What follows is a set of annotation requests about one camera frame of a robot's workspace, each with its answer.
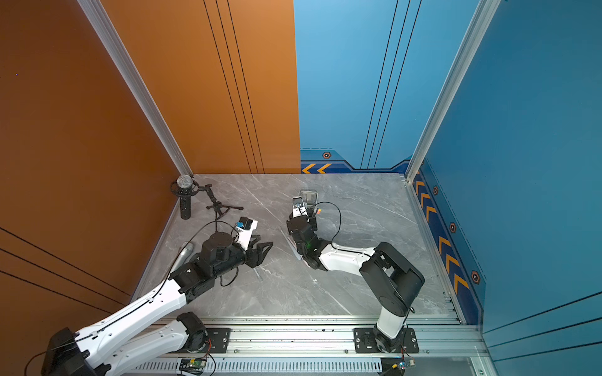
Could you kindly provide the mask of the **light blue toothbrush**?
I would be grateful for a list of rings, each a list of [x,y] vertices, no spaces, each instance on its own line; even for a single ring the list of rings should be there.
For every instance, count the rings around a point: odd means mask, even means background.
[[[290,247],[290,249],[292,250],[293,255],[298,259],[301,260],[302,259],[302,255],[300,255],[297,252],[297,247],[296,247],[296,243],[294,243],[291,239],[289,238],[285,238],[287,245]]]

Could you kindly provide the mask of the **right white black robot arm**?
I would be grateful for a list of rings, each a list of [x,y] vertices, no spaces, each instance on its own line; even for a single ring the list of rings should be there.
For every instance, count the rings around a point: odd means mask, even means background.
[[[406,325],[412,304],[425,284],[423,274],[392,244],[354,248],[320,238],[314,216],[295,209],[286,221],[296,253],[307,266],[326,272],[345,272],[365,280],[381,305],[373,327],[377,349],[402,353],[410,339]]]

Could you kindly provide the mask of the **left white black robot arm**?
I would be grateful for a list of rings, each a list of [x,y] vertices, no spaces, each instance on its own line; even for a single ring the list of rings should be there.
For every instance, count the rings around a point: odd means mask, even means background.
[[[153,332],[145,330],[212,289],[222,275],[242,265],[261,265],[273,245],[255,235],[239,240],[229,233],[212,234],[200,252],[135,302],[77,332],[65,328],[53,335],[41,373],[123,375],[169,352],[202,349],[205,324],[194,313],[182,313]]]

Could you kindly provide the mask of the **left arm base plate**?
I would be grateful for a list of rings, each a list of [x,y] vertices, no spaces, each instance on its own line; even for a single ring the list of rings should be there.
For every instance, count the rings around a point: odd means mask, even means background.
[[[200,346],[197,349],[184,347],[174,351],[177,354],[225,354],[230,344],[231,329],[229,327],[210,327],[205,330]]]

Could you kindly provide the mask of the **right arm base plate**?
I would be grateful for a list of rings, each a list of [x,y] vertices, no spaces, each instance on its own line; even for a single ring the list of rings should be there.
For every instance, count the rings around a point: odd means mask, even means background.
[[[376,327],[356,327],[353,330],[356,353],[417,354],[420,352],[415,330],[403,327],[396,338],[388,338]]]

